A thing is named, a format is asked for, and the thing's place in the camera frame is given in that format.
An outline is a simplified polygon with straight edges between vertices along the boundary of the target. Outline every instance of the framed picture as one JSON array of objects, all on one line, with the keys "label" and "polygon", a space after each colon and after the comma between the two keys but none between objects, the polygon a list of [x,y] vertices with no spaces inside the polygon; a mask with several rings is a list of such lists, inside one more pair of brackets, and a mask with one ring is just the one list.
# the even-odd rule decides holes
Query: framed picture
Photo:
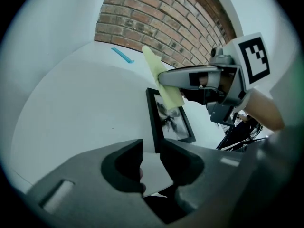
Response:
[{"label": "framed picture", "polygon": [[195,137],[182,107],[167,110],[158,90],[147,88],[147,101],[155,152],[159,153],[159,141],[163,138],[192,143]]}]

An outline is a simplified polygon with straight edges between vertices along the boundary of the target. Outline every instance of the green object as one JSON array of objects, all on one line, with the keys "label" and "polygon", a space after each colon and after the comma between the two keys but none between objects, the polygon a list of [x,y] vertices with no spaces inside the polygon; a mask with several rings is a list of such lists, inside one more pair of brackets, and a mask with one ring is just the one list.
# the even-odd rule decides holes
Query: green object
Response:
[{"label": "green object", "polygon": [[163,98],[165,106],[168,110],[184,105],[184,100],[180,90],[172,86],[163,86],[158,81],[158,75],[168,71],[162,64],[161,58],[156,56],[148,46],[142,47],[143,55],[149,65],[150,71],[154,77],[158,90]]}]

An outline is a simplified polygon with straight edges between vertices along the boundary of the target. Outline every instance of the black picture frame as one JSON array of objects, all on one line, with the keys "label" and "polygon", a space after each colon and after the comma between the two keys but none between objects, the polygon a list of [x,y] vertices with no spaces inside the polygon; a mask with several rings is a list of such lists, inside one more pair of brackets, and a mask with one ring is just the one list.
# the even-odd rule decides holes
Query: black picture frame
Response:
[{"label": "black picture frame", "polygon": [[[153,134],[153,141],[154,141],[154,147],[155,152],[159,153],[159,142],[161,139],[164,139],[164,135],[162,132],[162,125],[161,125],[161,119],[158,114],[157,104],[155,100],[154,95],[160,95],[158,90],[147,88],[146,90],[147,95],[147,102],[148,102],[148,108],[149,108],[149,115],[150,115],[150,121],[151,121],[151,128],[152,128],[152,134]],[[189,137],[185,139],[180,139],[179,141],[185,142],[185,143],[192,143],[195,142],[195,136],[192,131],[192,128],[190,126],[190,123],[188,121],[188,118],[184,112],[184,109],[182,107],[178,107],[180,114],[185,122],[186,128],[189,133]]]}]

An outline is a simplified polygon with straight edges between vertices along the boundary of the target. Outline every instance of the forearm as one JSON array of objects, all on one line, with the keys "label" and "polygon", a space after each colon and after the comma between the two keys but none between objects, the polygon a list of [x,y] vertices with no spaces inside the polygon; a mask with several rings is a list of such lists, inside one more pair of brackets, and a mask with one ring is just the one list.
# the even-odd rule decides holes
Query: forearm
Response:
[{"label": "forearm", "polygon": [[281,130],[285,127],[273,100],[255,89],[252,90],[244,111],[272,131]]}]

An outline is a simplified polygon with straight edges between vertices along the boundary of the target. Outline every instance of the blue tape strip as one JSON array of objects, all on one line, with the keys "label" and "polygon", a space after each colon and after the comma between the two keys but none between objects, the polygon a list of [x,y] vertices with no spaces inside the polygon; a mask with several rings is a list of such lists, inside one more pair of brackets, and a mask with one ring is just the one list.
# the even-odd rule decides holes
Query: blue tape strip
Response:
[{"label": "blue tape strip", "polygon": [[130,58],[128,58],[124,53],[122,53],[120,50],[116,49],[116,48],[111,48],[114,52],[116,52],[118,55],[120,55],[124,60],[127,61],[127,63],[133,63],[134,60],[131,60]]}]

